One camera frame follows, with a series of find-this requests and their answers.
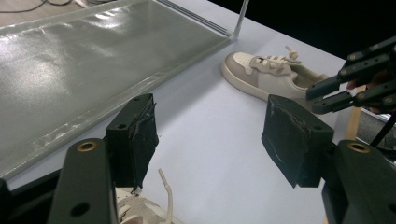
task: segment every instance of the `beige sneaker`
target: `beige sneaker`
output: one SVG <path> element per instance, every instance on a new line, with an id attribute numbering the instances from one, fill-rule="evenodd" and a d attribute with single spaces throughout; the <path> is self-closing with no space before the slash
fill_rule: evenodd
<path id="1" fill-rule="evenodd" d="M 318 75 L 297 61 L 298 54 L 290 50 L 284 56 L 253 56 L 244 52 L 228 55 L 221 67 L 225 79 L 238 90 L 268 101 L 268 95 L 289 99 L 304 99 L 308 87 L 328 78 Z"/>

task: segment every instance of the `white tabletop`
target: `white tabletop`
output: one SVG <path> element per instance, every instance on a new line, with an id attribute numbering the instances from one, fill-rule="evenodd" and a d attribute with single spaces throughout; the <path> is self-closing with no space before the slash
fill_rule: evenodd
<path id="1" fill-rule="evenodd" d="M 236 17 L 224 8 L 221 13 Z M 293 189 L 262 145 L 267 103 L 235 89 L 220 72 L 222 60 L 233 51 L 287 55 L 286 45 L 299 52 L 306 67 L 321 74 L 333 76 L 344 63 L 245 19 L 237 41 L 152 92 L 160 144 L 144 181 L 148 199 L 166 209 L 167 194 L 157 172 L 162 168 L 174 194 L 174 215 L 186 224 L 323 223 L 321 188 Z M 320 116 L 335 129 L 334 142 L 345 135 L 348 114 L 347 109 Z M 114 117 L 10 179 L 8 185 L 15 189 L 61 168 L 68 147 L 81 139 L 104 137 Z"/>

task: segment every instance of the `black background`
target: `black background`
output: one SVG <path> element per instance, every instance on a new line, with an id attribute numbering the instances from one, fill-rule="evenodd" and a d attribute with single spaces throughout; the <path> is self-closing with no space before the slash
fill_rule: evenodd
<path id="1" fill-rule="evenodd" d="M 237 13 L 243 2 L 209 1 Z M 396 35 L 391 2 L 250 0 L 246 17 L 345 59 L 352 52 Z"/>

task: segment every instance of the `gray surface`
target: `gray surface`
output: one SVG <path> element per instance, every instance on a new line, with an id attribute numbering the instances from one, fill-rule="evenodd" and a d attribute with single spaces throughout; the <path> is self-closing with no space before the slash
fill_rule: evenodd
<path id="1" fill-rule="evenodd" d="M 15 175 L 228 43 L 149 0 L 1 28 L 0 176 Z"/>

